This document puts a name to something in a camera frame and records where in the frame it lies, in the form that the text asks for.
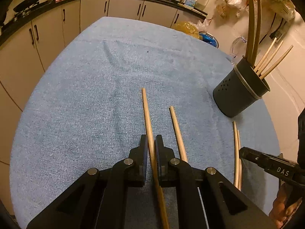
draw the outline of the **black countertop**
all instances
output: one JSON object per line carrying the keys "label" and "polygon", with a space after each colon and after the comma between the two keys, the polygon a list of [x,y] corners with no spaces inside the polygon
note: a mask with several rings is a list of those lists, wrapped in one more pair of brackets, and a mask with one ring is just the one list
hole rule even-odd
{"label": "black countertop", "polygon": [[[48,10],[51,10],[57,6],[61,6],[62,4],[71,2],[71,1],[75,1],[75,0],[64,0],[64,1],[60,1],[55,3],[55,1],[50,1],[49,3],[46,3],[43,6],[40,6],[37,9],[32,10],[28,15],[21,17],[19,19],[17,19],[15,22],[14,21],[10,21],[8,22],[6,25],[3,26],[2,28],[2,34],[0,35],[0,46],[14,33],[16,32],[19,28],[21,28],[22,26],[24,26],[25,24],[27,24],[29,21],[31,21],[32,19],[36,18],[37,16],[45,13]],[[202,12],[202,11],[198,11],[196,9],[191,9],[188,8],[187,6],[183,6],[182,4],[178,4],[178,2],[175,1],[169,1],[169,0],[147,0],[147,1],[151,1],[151,2],[156,2],[156,3],[160,3],[160,4],[164,4],[167,6],[171,6],[183,11],[186,11],[194,16],[197,16],[201,19],[205,19],[207,16],[207,13]]]}

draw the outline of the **wooden chopstick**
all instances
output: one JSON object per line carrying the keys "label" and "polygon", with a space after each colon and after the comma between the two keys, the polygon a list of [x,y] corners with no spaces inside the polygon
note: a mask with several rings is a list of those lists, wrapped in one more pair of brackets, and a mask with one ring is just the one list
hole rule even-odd
{"label": "wooden chopstick", "polygon": [[278,66],[280,64],[280,62],[282,62],[282,60],[287,56],[287,54],[291,51],[293,45],[291,45],[289,47],[289,49],[268,69],[266,70],[266,72],[264,72],[261,76],[260,79],[263,80],[271,71],[274,70],[274,68],[276,66]]}
{"label": "wooden chopstick", "polygon": [[272,61],[272,59],[274,58],[274,56],[277,54],[277,52],[279,51],[279,49],[281,48],[281,46],[283,45],[283,41],[280,42],[280,44],[278,45],[278,47],[275,49],[275,51],[272,53],[271,57],[258,69],[258,71],[256,72],[257,75],[259,76],[264,69],[268,66],[268,64]]}
{"label": "wooden chopstick", "polygon": [[238,136],[236,122],[233,121],[233,131],[234,131],[234,155],[235,155],[235,170],[234,170],[234,186],[238,188],[239,180],[239,149],[238,149]]}
{"label": "wooden chopstick", "polygon": [[157,172],[157,162],[155,156],[155,143],[152,132],[152,125],[149,117],[149,109],[146,97],[146,90],[142,88],[142,99],[143,99],[143,109],[144,109],[144,117],[145,117],[145,126],[146,126],[146,135],[148,137],[148,148],[149,148],[149,156],[150,156],[150,164],[152,166],[152,174],[155,181],[155,188],[157,191],[158,204],[160,208],[161,221],[163,225],[163,229],[169,229],[169,223],[166,214],[165,201],[163,196],[162,188],[159,186],[158,181],[158,172]]}
{"label": "wooden chopstick", "polygon": [[[240,143],[240,135],[239,135],[239,130],[237,130],[237,139],[238,139],[238,149],[242,147]],[[242,160],[239,159],[239,175],[238,175],[238,189],[241,191],[242,189]]]}
{"label": "wooden chopstick", "polygon": [[174,128],[176,139],[177,139],[178,149],[179,149],[179,153],[180,153],[180,159],[185,161],[185,162],[188,162],[188,158],[186,156],[186,151],[185,151],[181,131],[180,131],[180,128],[179,128],[178,120],[177,120],[175,109],[173,108],[173,106],[170,106],[170,115],[171,115],[171,118],[173,120],[173,128]]}
{"label": "wooden chopstick", "polygon": [[257,26],[256,26],[256,34],[255,34],[255,41],[254,41],[254,46],[253,46],[253,53],[252,53],[252,58],[250,61],[251,67],[254,67],[256,56],[257,56],[257,51],[258,47],[260,44],[260,28],[262,25],[262,4],[261,0],[257,0]]}
{"label": "wooden chopstick", "polygon": [[269,52],[271,51],[273,45],[275,44],[277,38],[275,37],[274,40],[272,41],[271,45],[269,46],[268,50],[266,51],[266,53],[264,54],[264,56],[261,58],[261,60],[258,62],[258,64],[255,66],[254,71],[257,72],[258,68],[260,68],[260,66],[263,64],[263,62],[265,61],[266,57],[268,56]]}
{"label": "wooden chopstick", "polygon": [[255,35],[255,12],[254,12],[254,0],[249,0],[249,26],[248,26],[248,39],[245,58],[248,62],[252,59],[253,45]]}

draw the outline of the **cabinet door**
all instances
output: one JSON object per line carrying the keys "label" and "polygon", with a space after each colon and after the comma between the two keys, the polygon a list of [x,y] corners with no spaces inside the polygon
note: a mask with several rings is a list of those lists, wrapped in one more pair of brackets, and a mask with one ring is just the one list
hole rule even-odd
{"label": "cabinet door", "polygon": [[110,0],[107,16],[138,20],[143,3],[143,0]]}
{"label": "cabinet door", "polygon": [[10,192],[10,166],[0,162],[0,198],[10,215],[14,214]]}
{"label": "cabinet door", "polygon": [[79,25],[80,0],[62,5],[63,38],[65,46],[80,33]]}
{"label": "cabinet door", "polygon": [[34,39],[44,70],[65,48],[62,10],[58,6],[32,20]]}
{"label": "cabinet door", "polygon": [[145,1],[140,16],[140,21],[158,24],[164,27],[170,27],[175,14],[176,8],[163,4]]}
{"label": "cabinet door", "polygon": [[80,31],[107,16],[109,0],[80,0]]}
{"label": "cabinet door", "polygon": [[178,22],[193,22],[195,24],[197,24],[198,21],[204,21],[204,19],[201,19],[195,15],[192,15],[186,11],[182,11],[179,10],[177,11],[175,18],[173,20],[173,23],[171,25],[171,28],[173,27],[173,25],[175,25]]}
{"label": "cabinet door", "polygon": [[21,110],[0,84],[0,161],[10,164],[10,155],[15,130]]}
{"label": "cabinet door", "polygon": [[0,47],[0,82],[23,110],[43,74],[29,22]]}

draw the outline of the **blue tablecloth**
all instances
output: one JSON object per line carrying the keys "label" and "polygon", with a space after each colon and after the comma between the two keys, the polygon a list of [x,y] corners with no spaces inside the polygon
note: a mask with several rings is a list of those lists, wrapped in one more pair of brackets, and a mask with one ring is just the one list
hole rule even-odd
{"label": "blue tablecloth", "polygon": [[[213,89],[232,69],[220,50],[184,33],[135,20],[104,17],[72,41],[41,78],[22,113],[10,167],[19,225],[27,224],[88,168],[128,156],[145,133],[145,87],[154,135],[178,157],[169,106],[175,106],[191,166],[213,166],[233,182],[232,119]],[[279,154],[262,100],[235,118],[243,146]],[[266,213],[278,181],[243,162],[243,192]],[[178,228],[173,188],[164,189],[170,227]],[[157,228],[150,165],[146,186],[129,189],[125,228]]]}

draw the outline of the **gray utensil holder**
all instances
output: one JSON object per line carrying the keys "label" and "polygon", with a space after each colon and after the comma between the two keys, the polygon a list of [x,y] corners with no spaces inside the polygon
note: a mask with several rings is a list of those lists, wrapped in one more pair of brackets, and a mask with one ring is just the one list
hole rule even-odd
{"label": "gray utensil holder", "polygon": [[213,90],[213,98],[220,111],[234,117],[270,91],[265,79],[261,80],[250,63],[242,58],[233,70]]}

